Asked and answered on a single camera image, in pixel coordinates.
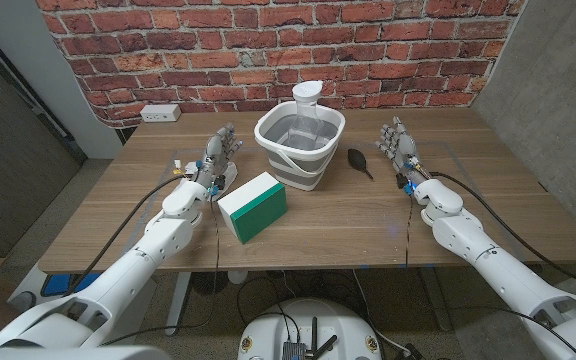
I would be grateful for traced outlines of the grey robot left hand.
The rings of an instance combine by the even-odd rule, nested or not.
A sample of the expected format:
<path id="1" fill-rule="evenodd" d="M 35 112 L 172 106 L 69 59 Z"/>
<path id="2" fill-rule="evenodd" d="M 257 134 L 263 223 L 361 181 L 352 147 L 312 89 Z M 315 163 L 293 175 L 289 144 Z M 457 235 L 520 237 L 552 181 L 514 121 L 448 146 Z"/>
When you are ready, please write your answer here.
<path id="1" fill-rule="evenodd" d="M 227 123 L 208 139 L 202 158 L 196 162 L 198 171 L 212 177 L 223 175 L 242 144 L 235 135 L 234 125 Z"/>

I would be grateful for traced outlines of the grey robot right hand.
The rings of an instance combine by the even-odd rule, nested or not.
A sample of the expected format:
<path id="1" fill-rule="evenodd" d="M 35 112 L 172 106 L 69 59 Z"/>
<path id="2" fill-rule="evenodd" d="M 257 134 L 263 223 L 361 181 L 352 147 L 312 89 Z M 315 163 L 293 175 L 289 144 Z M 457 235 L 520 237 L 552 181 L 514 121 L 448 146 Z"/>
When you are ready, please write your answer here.
<path id="1" fill-rule="evenodd" d="M 410 182 L 419 184 L 431 178 L 420 160 L 414 139 L 399 117 L 393 117 L 392 125 L 382 126 L 375 145 L 392 162 L 396 173 Z"/>

